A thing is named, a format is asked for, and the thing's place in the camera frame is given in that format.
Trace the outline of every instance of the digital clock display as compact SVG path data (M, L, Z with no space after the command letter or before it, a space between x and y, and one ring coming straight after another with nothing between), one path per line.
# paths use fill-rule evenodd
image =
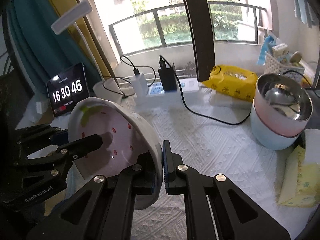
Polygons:
M89 97L83 64L54 76L47 82L47 89L55 117L71 112L78 102Z

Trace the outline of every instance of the light blue bowl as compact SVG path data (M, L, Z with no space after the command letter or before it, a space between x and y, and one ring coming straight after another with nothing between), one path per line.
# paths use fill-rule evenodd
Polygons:
M266 148L271 150L282 150L292 145L299 137L284 137L270 130L260 119L252 103L251 114L251 130L256 139Z

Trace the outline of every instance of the yellow tissue package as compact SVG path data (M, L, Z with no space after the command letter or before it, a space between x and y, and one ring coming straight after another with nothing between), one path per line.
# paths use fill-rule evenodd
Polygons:
M297 146L286 162L284 181L278 204L291 207L313 207L320 197L320 165L303 165L305 149Z
M257 79L256 73L249 70L217 65L211 70L209 80L203 81L202 84L222 94L252 102Z

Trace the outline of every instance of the stainless steel bowl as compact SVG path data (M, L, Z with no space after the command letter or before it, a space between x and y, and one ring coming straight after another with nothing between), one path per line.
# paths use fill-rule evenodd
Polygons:
M255 98L263 122L286 137L299 134L312 115L313 106L308 93L286 76L262 75L257 80Z

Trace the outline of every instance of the white basket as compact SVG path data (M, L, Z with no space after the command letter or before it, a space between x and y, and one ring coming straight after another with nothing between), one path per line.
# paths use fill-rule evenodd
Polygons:
M294 70L303 75L305 68L303 66L295 67L292 65L288 66L288 65L281 64L279 61L276 60L276 58L272 57L269 53L266 52L266 64L265 64L265 71L264 71L265 74L269 74L269 73L283 74L288 70ZM295 72L289 72L285 74L285 76L292 78L298 83L301 83L302 76Z

